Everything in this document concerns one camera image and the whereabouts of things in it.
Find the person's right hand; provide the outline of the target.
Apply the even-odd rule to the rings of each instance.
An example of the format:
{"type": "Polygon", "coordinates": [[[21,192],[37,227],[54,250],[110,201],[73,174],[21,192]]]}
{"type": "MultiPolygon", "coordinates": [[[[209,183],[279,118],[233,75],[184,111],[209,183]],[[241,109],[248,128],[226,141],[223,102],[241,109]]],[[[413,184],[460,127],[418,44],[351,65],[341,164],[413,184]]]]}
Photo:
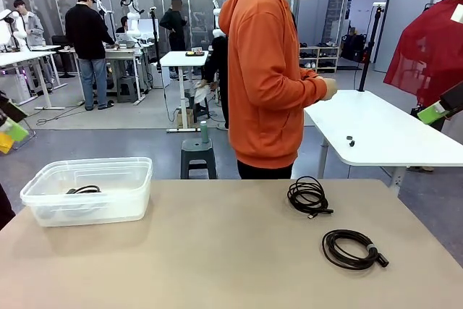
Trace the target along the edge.
{"type": "Polygon", "coordinates": [[[326,84],[326,94],[323,97],[324,101],[328,101],[333,98],[333,96],[338,91],[337,81],[333,78],[322,78],[324,83],[326,84]]]}

